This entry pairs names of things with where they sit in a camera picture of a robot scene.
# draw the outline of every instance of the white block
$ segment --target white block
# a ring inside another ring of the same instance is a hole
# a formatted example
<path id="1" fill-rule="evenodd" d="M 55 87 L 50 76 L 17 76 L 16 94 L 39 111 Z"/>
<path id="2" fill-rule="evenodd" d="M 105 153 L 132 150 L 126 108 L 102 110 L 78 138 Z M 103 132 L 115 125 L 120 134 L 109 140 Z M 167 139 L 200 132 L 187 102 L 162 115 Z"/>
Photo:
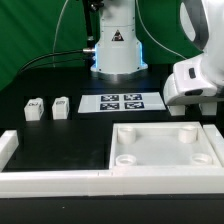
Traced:
<path id="1" fill-rule="evenodd" d="M 185 106 L 168 106 L 171 116 L 184 116 L 185 115 Z"/>
<path id="2" fill-rule="evenodd" d="M 16 131 L 5 131 L 0 138 L 0 172 L 19 145 Z"/>
<path id="3" fill-rule="evenodd" d="M 67 119 L 69 113 L 69 99 L 67 97 L 56 98 L 52 106 L 53 119 Z"/>
<path id="4" fill-rule="evenodd" d="M 199 104 L 201 114 L 204 116 L 216 116 L 217 105 L 217 102 Z"/>
<path id="5" fill-rule="evenodd" d="M 39 121 L 44 112 L 43 99 L 36 98 L 29 100 L 24 111 L 26 121 Z"/>

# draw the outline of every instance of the black cable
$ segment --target black cable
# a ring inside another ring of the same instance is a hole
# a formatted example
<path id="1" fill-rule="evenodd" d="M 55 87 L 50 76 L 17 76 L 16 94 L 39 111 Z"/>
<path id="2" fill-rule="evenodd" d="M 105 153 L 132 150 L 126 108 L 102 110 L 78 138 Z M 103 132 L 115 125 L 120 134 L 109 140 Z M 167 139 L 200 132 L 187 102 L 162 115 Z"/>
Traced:
<path id="1" fill-rule="evenodd" d="M 73 50 L 73 51 L 56 52 L 56 53 L 50 53 L 50 54 L 45 54 L 45 55 L 39 56 L 39 57 L 34 58 L 33 60 L 27 62 L 25 65 L 23 65 L 22 68 L 19 69 L 17 75 L 20 75 L 30 65 L 32 65 L 33 63 L 35 63 L 37 61 L 40 61 L 42 59 L 50 58 L 50 57 L 55 57 L 55 56 L 62 56 L 62 55 L 69 55 L 69 54 L 77 54 L 77 53 L 83 53 L 83 50 Z"/>
<path id="2" fill-rule="evenodd" d="M 42 66 L 45 66 L 45 65 L 59 64 L 59 63 L 65 63 L 65 62 L 71 62 L 71 61 L 85 61 L 85 58 L 73 58 L 73 59 L 68 59 L 68 60 L 63 60 L 63 61 L 48 62 L 48 63 L 28 67 L 25 70 L 23 70 L 23 72 L 25 72 L 27 70 L 30 70 L 30 69 L 42 67 Z"/>

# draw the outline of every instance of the cable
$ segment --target cable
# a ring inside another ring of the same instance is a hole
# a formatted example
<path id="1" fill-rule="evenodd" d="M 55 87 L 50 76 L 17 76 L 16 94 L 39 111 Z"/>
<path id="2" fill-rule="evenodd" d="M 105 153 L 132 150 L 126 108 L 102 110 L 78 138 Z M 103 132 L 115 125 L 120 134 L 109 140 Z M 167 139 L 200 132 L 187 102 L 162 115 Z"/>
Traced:
<path id="1" fill-rule="evenodd" d="M 65 62 L 71 62 L 71 61 L 85 61 L 85 58 L 73 58 L 73 59 L 68 59 L 68 60 L 63 60 L 63 61 L 48 62 L 48 63 L 28 67 L 25 70 L 23 70 L 23 72 L 25 72 L 27 70 L 30 70 L 30 69 L 42 67 L 42 66 L 45 66 L 45 65 L 52 65 L 53 63 L 59 64 L 59 63 L 65 63 Z"/>
<path id="2" fill-rule="evenodd" d="M 59 28 L 61 26 L 61 20 L 62 20 L 62 17 L 64 15 L 64 12 L 65 12 L 65 9 L 68 5 L 68 2 L 69 0 L 66 0 L 64 5 L 63 5 L 63 8 L 61 10 L 61 13 L 60 13 L 60 16 L 59 16 L 59 19 L 58 19 L 58 23 L 57 23 L 57 26 L 56 26 L 56 31 L 55 31 L 55 36 L 54 36 L 54 44 L 53 44 L 53 54 L 55 53 L 55 48 L 56 48 L 56 44 L 57 44 L 57 39 L 58 39 L 58 31 L 59 31 Z"/>
<path id="3" fill-rule="evenodd" d="M 148 36 L 156 43 L 156 44 L 158 44 L 161 48 L 163 48 L 163 49 L 165 49 L 166 51 L 169 51 L 169 52 L 171 52 L 171 53 L 173 53 L 173 54 L 175 54 L 175 55 L 177 55 L 177 56 L 179 56 L 179 57 L 181 57 L 181 58 L 183 58 L 183 59 L 187 59 L 187 58 L 185 58 L 183 55 L 181 55 L 181 54 L 179 54 L 179 53 L 177 53 L 177 52 L 175 52 L 175 51 L 172 51 L 172 50 L 170 50 L 169 48 L 167 48 L 167 47 L 165 47 L 164 45 L 162 45 L 161 43 L 159 43 L 150 33 L 149 33 L 149 31 L 146 29 L 146 27 L 145 27 L 145 25 L 144 25 L 144 23 L 143 23 L 143 21 L 142 21 L 142 16 L 141 16 L 141 13 L 140 13 L 140 9 L 139 9 L 139 4 L 138 4 L 138 0 L 136 0 L 136 6 L 137 6 L 137 11 L 138 11 L 138 17 L 139 17 L 139 20 L 140 20 L 140 22 L 141 22 L 141 25 L 142 25 L 142 27 L 143 27 L 143 29 L 145 30 L 145 32 L 148 34 Z"/>
<path id="4" fill-rule="evenodd" d="M 22 72 L 24 72 L 30 65 L 33 63 L 40 61 L 45 58 L 55 57 L 55 56 L 62 56 L 62 55 L 69 55 L 69 54 L 76 54 L 76 53 L 83 53 L 83 50 L 73 50 L 73 51 L 64 51 L 64 52 L 57 52 L 57 53 L 50 53 L 46 55 L 39 56 L 37 58 L 34 58 L 33 60 L 27 62 L 25 65 L 22 66 L 22 68 L 19 69 L 17 75 L 20 75 Z"/>

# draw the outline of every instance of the warning label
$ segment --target warning label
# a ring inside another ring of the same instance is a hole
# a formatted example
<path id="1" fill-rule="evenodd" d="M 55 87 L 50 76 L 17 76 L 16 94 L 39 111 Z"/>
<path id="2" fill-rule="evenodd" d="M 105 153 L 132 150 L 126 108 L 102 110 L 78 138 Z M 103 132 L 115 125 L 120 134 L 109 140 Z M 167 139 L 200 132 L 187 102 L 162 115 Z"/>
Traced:
<path id="1" fill-rule="evenodd" d="M 124 39 L 123 39 L 119 30 L 117 30 L 117 32 L 115 33 L 112 41 L 124 41 Z"/>

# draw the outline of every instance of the small white block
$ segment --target small white block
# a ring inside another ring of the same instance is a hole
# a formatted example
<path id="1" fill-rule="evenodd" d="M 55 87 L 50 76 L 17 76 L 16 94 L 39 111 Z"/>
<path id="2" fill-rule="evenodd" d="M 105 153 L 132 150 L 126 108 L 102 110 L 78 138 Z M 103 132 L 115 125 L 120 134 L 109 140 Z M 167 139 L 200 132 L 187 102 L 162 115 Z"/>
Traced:
<path id="1" fill-rule="evenodd" d="M 67 119 L 69 113 L 69 100 L 67 97 L 56 98 L 52 106 L 53 119 Z"/>
<path id="2" fill-rule="evenodd" d="M 217 102 L 201 103 L 199 108 L 204 116 L 216 116 L 217 114 Z"/>
<path id="3" fill-rule="evenodd" d="M 43 99 L 36 98 L 29 100 L 24 111 L 26 121 L 39 121 L 44 112 Z"/>
<path id="4" fill-rule="evenodd" d="M 185 115 L 185 106 L 168 106 L 171 116 L 184 116 Z"/>

